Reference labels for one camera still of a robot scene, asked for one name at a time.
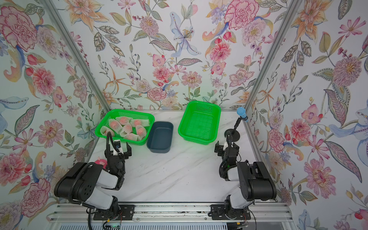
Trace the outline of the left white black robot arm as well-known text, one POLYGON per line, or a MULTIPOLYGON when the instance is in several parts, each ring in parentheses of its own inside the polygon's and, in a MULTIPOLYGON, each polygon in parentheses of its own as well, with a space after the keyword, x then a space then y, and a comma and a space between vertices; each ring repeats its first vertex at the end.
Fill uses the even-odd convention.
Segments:
POLYGON ((112 132, 108 131, 104 151, 106 166, 94 162, 76 163, 55 185, 55 196, 95 210, 108 219, 121 215, 118 198, 104 192, 105 189, 118 191, 123 185, 125 161, 131 156, 131 147, 126 146, 127 152, 122 152, 120 147, 120 142, 114 141, 112 132))

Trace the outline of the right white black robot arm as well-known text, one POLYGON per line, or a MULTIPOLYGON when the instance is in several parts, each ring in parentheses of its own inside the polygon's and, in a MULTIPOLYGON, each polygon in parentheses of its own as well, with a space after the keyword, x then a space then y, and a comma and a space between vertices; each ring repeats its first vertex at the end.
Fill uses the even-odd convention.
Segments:
POLYGON ((226 141, 223 145, 216 143, 214 152, 221 157, 219 176, 225 181, 239 182, 238 189, 227 195, 223 204, 211 205, 209 216, 213 220, 244 220, 251 219, 249 206, 257 200, 273 200, 277 189, 263 162, 241 162, 240 147, 236 144, 239 133, 232 129, 225 132, 226 141))

